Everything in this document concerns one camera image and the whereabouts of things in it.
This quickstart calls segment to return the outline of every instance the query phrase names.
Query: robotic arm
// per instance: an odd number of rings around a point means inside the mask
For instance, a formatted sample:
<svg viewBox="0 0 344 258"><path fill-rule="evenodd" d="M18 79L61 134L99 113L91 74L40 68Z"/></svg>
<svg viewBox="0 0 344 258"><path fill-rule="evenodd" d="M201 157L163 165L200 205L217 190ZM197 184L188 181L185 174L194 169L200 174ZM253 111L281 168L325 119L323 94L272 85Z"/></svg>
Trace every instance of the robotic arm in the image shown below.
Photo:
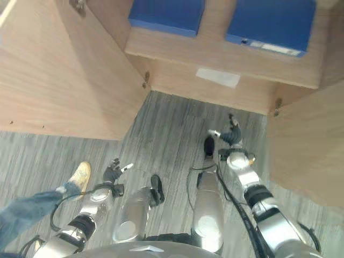
<svg viewBox="0 0 344 258"><path fill-rule="evenodd" d="M115 159L103 175L103 183L96 186L84 202L79 214L55 236L49 239L34 255L34 258L62 258L81 252L97 226L101 225L112 208L114 198L124 194L122 184L114 185L122 173L133 164L120 169Z"/></svg>
<svg viewBox="0 0 344 258"><path fill-rule="evenodd" d="M242 149L239 123L232 115L230 122L230 133L213 130L209 130L209 133L231 146L230 149L219 151L221 160L226 160L233 174L238 177L243 196L251 208L258 234L268 255L276 258L321 258L315 249L307 245L299 224L278 203L252 169L247 152Z"/></svg>

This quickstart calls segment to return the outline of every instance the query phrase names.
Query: blue box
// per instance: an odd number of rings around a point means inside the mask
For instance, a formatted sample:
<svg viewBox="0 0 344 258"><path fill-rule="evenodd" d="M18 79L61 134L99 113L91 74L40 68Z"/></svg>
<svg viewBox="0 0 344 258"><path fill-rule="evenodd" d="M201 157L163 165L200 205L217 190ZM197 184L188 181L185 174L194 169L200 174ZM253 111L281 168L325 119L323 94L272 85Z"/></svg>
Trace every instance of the blue box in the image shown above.
<svg viewBox="0 0 344 258"><path fill-rule="evenodd" d="M226 40L302 57L315 11L315 0L237 0Z"/></svg>
<svg viewBox="0 0 344 258"><path fill-rule="evenodd" d="M134 0L129 21L132 26L195 37L205 0Z"/></svg>

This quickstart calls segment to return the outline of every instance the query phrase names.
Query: blue jeans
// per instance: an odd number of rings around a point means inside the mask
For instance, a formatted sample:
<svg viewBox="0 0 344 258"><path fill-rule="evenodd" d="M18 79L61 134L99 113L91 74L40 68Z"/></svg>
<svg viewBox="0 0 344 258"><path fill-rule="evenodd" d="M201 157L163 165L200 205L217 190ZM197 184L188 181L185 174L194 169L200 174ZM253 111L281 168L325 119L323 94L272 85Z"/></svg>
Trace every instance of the blue jeans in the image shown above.
<svg viewBox="0 0 344 258"><path fill-rule="evenodd" d="M80 193L74 183L68 182L63 186L67 190L67 196ZM13 200L3 208L0 211L0 250L4 250L19 234L50 214L62 198L63 194L58 191L41 192L29 198ZM0 253L0 258L14 257L19 256Z"/></svg>

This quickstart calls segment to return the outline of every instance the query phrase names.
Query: gray carpet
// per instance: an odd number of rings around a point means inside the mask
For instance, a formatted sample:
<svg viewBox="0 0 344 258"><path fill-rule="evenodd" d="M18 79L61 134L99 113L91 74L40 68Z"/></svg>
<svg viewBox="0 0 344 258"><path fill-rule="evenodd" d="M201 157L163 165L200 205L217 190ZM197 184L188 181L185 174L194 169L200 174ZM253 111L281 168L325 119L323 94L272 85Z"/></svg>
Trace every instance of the gray carpet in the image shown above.
<svg viewBox="0 0 344 258"><path fill-rule="evenodd" d="M114 223L119 207L126 196L148 184L152 174L163 180L166 202L151 210L147 235L190 232L192 213L186 196L185 180L190 166L201 166L203 140L209 128L225 131L229 128L228 113L234 113L241 123L244 146L257 155L254 164L267 182L266 155L267 118L260 114L152 92L126 138L104 141L68 137L0 132L0 207L17 197L30 196L58 187L66 181L81 161L89 161L92 179L89 188L98 183L112 158L120 157L123 165L135 167L120 180L126 193L117 199L89 241L88 248L111 244ZM217 148L225 144L216 141ZM225 166L226 181L234 194L241 198L240 189ZM195 201L197 173L192 174L191 198ZM329 209L319 207L305 197L267 182L275 196L288 210L307 226L314 227L326 257L341 257L344 251L344 219ZM66 224L76 214L82 201L71 202L57 212L56 222ZM245 228L231 203L224 200L225 243L223 257L254 257ZM19 236L7 251L17 251L35 234L47 239L52 231L49 218Z"/></svg>

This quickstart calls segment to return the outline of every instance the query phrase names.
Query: cabinet hinge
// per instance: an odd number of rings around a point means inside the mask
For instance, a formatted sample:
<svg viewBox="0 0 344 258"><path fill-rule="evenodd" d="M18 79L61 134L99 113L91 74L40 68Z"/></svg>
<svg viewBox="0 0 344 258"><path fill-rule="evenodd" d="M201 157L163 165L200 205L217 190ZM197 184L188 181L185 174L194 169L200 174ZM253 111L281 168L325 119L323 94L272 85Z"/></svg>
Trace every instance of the cabinet hinge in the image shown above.
<svg viewBox="0 0 344 258"><path fill-rule="evenodd" d="M82 17L86 16L86 4L87 0L69 0L69 4L81 15Z"/></svg>
<svg viewBox="0 0 344 258"><path fill-rule="evenodd" d="M280 108L282 106L282 99L278 98L275 102L275 117L278 117L280 114Z"/></svg>
<svg viewBox="0 0 344 258"><path fill-rule="evenodd" d="M149 74L149 72L147 71L146 74L145 74L145 81L144 81L143 84L142 84L142 87L143 87L144 89L147 88L148 81L149 81L149 76L150 76L150 74Z"/></svg>

